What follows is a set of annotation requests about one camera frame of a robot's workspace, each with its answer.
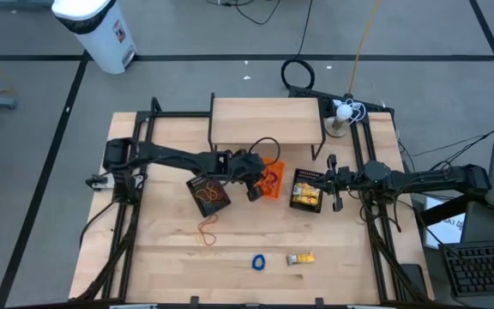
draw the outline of wooden table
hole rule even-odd
[[[252,144],[265,136],[275,138],[280,144],[319,145],[322,125],[317,99],[214,99],[211,132],[214,144]]]
[[[134,113],[116,113],[109,137],[130,136]],[[390,115],[370,113],[377,158],[402,170]],[[359,130],[364,141],[363,130]],[[207,118],[157,118],[153,142],[190,152],[208,151]],[[364,158],[366,148],[362,142]],[[260,144],[256,151],[275,155],[275,146]],[[324,172],[329,154],[339,166],[356,169],[352,138],[328,138],[322,153],[312,161],[305,145],[282,145],[286,163],[281,199],[250,203],[244,185],[228,185],[232,204],[219,211],[219,220],[207,230],[217,236],[213,246],[196,239],[203,220],[185,182],[190,172],[151,165],[142,199],[141,218],[131,266],[128,302],[187,303],[197,295],[201,303],[377,304],[377,285],[365,224],[359,219],[360,203],[342,194],[344,209],[332,211],[332,197],[323,199],[322,213],[288,206],[294,169]],[[94,193],[89,217],[111,200],[109,191]],[[399,203],[402,233],[392,228],[398,261],[420,264],[428,294],[433,298],[425,256],[413,212]],[[96,277],[108,258],[117,207],[96,221],[83,241],[70,297],[77,296]],[[287,266],[286,255],[313,251],[313,264]],[[263,254],[264,271],[251,268],[252,258]],[[394,297],[389,268],[383,260],[389,298]],[[121,266],[116,269],[120,277]],[[118,280],[113,294],[117,295]]]

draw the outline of blue ring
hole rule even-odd
[[[256,266],[256,261],[261,260],[261,264],[259,266]],[[257,254],[253,258],[253,264],[251,265],[253,267],[253,270],[264,270],[264,266],[266,265],[266,259],[264,259],[264,256],[262,254]]]

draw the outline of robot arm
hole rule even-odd
[[[339,191],[361,191],[373,200],[392,203],[400,193],[456,190],[462,193],[485,193],[491,182],[483,167],[466,165],[437,171],[402,173],[392,171],[384,163],[368,161],[360,172],[349,167],[336,168],[336,157],[328,157],[328,170],[319,179],[309,183],[328,194],[335,195],[334,211],[342,209]]]
[[[245,149],[234,154],[229,150],[192,154],[151,142],[135,142],[131,138],[116,138],[106,143],[102,166],[112,174],[118,197],[134,199],[136,180],[132,172],[151,163],[189,170],[200,177],[245,183],[251,202],[262,196],[255,183],[262,178],[266,166],[260,155]],[[87,185],[93,187],[100,181],[94,177],[87,180]]]

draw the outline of keyboard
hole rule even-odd
[[[494,241],[449,244],[439,246],[451,282],[453,294],[458,297],[494,294]]]

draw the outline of white trash can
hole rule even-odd
[[[55,0],[52,12],[104,72],[125,72],[136,46],[116,0]]]

